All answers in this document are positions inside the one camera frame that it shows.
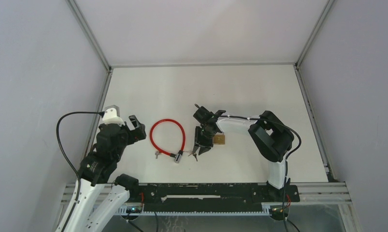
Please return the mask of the padlock keys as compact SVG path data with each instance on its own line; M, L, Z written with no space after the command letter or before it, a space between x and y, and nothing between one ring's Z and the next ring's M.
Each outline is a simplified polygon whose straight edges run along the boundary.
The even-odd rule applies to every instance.
M192 157L195 159L195 161L198 162L196 150L191 150L191 151L189 151L188 156L192 156Z

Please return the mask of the brass padlock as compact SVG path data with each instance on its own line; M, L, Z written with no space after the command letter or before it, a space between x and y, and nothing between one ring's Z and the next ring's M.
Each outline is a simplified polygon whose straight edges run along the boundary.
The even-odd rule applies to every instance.
M216 134L213 137L214 145L224 145L225 144L225 135L224 134Z

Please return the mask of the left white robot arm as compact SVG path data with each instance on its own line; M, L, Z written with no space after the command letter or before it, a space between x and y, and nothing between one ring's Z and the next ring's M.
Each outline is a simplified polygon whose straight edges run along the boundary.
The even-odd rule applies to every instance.
M134 126L131 130L119 116L110 116L108 112L99 114L103 123L98 126L100 131L91 151L74 171L76 189L57 232L100 232L123 203L139 198L139 180L121 174L115 179L109 195L96 211L92 211L125 148L146 138L145 125L135 115L129 116Z

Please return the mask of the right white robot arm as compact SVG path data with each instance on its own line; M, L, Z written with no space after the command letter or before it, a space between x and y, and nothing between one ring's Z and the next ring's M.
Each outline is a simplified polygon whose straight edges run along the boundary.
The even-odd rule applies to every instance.
M260 154L269 162L267 183L269 197L281 201L287 195L287 158L295 150L292 144L298 134L271 111L264 111L257 118L232 116L225 110L213 113L203 106L197 106L193 117L199 125L195 127L192 155L210 151L214 138L222 133L248 134Z

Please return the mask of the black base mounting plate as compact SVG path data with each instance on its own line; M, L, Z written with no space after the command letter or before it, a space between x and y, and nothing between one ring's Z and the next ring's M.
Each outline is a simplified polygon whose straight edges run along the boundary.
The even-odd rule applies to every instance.
M264 203L287 206L300 202L296 185L277 190L262 183L140 184L127 203L149 209L256 209Z

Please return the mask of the aluminium frame rails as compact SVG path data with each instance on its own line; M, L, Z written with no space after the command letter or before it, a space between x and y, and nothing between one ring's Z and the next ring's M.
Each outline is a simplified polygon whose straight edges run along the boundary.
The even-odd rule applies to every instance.
M99 58L101 63L103 64L104 69L106 70L106 77L104 79L104 85L103 89L101 91L101 94L99 96L97 109L101 110L103 108L103 104L105 102L107 92L109 89L110 81L112 78L112 74L114 69L119 68L119 66L112 66L109 64L108 59L103 53L103 50L101 46L99 45L91 27L89 26L84 14L82 13L80 6L78 5L77 1L75 0L68 0L67 2L68 7L72 11L74 17L77 20L78 25L83 31L83 34L87 38L91 48L95 52L96 56ZM301 196L301 202L302 205L327 205L327 204L336 204L339 206L342 205L351 205L352 200L348 192L348 188L345 182L338 182L334 180L334 174L331 166L331 159L328 156L322 136L320 134L315 114L313 111L313 108L311 106L311 100L308 94L308 91L306 90L305 83L303 80L303 77L301 75L301 63L304 59L304 56L307 54L307 50L311 43L313 42L314 36L318 34L318 30L321 27L321 25L324 23L325 17L330 12L331 7L335 4L335 1L329 0L324 6L324 9L322 10L320 17L318 21L316 22L313 32L308 38L308 41L306 45L304 46L302 50L301 57L298 58L296 62L251 62L251 63L245 63L244 65L251 65L251 66L284 66L284 65L291 65L294 73L295 78L298 81L298 85L300 88L300 92L302 94L304 105L306 107L307 114L309 116L310 124L313 130L313 133L315 135L315 140L317 147L319 149L323 165L325 167L326 173L329 177L329 182L309 182L309 183L297 183L298 189L300 191Z

